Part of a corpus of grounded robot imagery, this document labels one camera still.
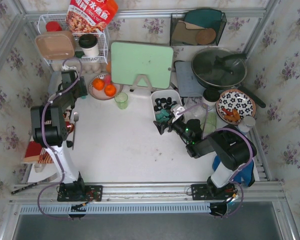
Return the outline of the white storage basket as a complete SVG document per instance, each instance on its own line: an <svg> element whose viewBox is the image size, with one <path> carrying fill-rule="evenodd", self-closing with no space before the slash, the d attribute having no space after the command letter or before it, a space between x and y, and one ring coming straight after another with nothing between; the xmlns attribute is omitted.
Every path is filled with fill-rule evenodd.
<svg viewBox="0 0 300 240"><path fill-rule="evenodd" d="M173 89L158 90L151 94L151 103L154 113L154 120L158 122L167 122L172 120L175 115L173 109L176 106L182 106L182 100L179 93Z"/></svg>

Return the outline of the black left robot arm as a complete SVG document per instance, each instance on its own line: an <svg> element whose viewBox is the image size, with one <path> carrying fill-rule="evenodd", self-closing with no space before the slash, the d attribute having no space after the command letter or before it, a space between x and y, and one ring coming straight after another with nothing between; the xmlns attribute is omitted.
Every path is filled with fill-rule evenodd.
<svg viewBox="0 0 300 240"><path fill-rule="evenodd" d="M52 158L60 177L57 185L59 202L78 202L85 197L85 183L75 167L67 147L64 112L74 109L76 100L86 96L85 80L76 70L61 72L61 83L45 105L30 110L32 137Z"/></svg>

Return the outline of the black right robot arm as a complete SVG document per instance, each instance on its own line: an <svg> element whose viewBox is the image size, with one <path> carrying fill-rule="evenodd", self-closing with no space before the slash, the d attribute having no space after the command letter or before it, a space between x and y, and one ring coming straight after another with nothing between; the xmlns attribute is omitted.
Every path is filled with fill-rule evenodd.
<svg viewBox="0 0 300 240"><path fill-rule="evenodd" d="M213 174L206 183L193 184L190 187L193 200L226 201L232 198L237 193L235 177L244 169L250 172L249 180L244 179L247 185L250 187L255 182L253 167L249 165L257 155L257 149L234 125L228 124L203 136L198 119L187 122L155 120L153 123L160 135L165 130L176 132L192 158L198 159L209 153L216 153L217 161L212 164Z"/></svg>

